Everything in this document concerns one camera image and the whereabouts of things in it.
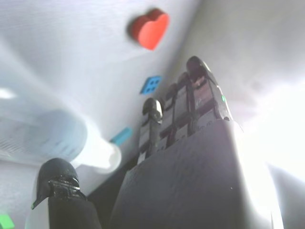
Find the robotic hand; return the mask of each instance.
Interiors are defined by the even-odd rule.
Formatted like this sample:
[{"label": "robotic hand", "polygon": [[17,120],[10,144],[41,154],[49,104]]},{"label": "robotic hand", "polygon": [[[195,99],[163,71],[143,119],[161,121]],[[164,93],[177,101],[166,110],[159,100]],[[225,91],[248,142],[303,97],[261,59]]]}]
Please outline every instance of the robotic hand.
[{"label": "robotic hand", "polygon": [[80,190],[74,167],[60,158],[41,166],[31,209],[26,229],[101,229],[94,205]]}]

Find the heart-shaped block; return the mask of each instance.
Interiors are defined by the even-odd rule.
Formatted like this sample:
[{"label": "heart-shaped block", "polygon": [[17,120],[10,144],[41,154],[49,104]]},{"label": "heart-shaped block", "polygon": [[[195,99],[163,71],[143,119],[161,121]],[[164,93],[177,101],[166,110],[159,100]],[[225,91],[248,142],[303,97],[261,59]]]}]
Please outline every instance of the heart-shaped block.
[{"label": "heart-shaped block", "polygon": [[159,9],[138,17],[131,26],[132,37],[149,50],[154,50],[169,24],[169,16]]}]

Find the green block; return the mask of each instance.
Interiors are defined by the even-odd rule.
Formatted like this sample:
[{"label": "green block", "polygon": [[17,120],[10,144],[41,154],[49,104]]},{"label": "green block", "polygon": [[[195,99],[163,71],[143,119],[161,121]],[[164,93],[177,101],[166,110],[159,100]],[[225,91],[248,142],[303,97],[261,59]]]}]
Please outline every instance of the green block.
[{"label": "green block", "polygon": [[14,229],[15,224],[9,215],[0,215],[0,229]]}]

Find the translucent bottle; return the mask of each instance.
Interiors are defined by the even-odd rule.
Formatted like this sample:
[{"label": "translucent bottle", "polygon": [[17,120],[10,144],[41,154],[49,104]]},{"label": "translucent bottle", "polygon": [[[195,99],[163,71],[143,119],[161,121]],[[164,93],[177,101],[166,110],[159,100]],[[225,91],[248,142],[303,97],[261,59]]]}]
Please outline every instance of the translucent bottle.
[{"label": "translucent bottle", "polygon": [[107,173],[118,167],[121,152],[0,42],[0,159],[41,165],[55,157]]}]

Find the green dot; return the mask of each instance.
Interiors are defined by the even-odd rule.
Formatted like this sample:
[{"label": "green dot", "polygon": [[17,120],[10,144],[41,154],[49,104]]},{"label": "green dot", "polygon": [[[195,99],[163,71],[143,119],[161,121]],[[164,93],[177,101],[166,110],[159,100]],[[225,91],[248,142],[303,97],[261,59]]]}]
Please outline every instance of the green dot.
[{"label": "green dot", "polygon": [[14,229],[15,224],[9,215],[0,215],[0,229]]}]

